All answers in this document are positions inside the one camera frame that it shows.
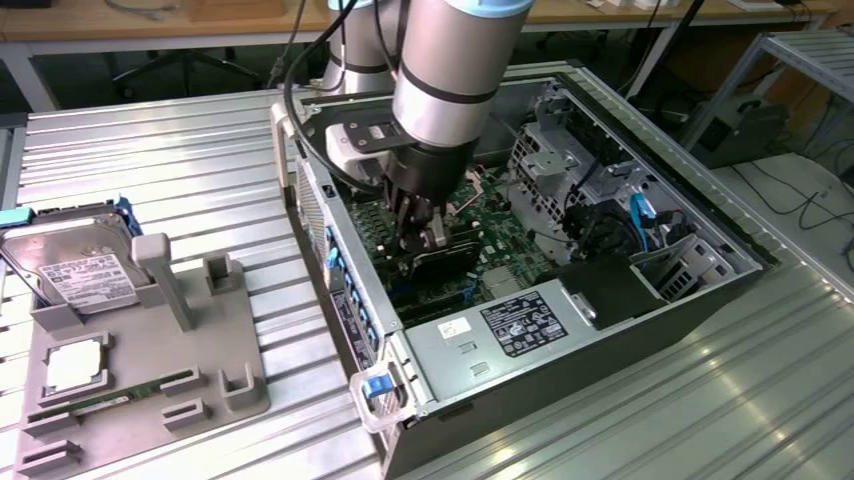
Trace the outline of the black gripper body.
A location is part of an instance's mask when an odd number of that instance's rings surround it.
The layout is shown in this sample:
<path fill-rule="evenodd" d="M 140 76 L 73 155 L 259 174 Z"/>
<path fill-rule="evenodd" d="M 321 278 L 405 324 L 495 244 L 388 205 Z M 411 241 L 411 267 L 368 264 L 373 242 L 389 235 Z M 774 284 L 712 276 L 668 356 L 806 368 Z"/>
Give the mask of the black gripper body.
<path fill-rule="evenodd" d="M 384 167 L 385 196 L 393 199 L 408 194 L 443 206 L 459 187 L 473 152 L 473 141 L 453 147 L 416 142 L 393 148 Z"/>

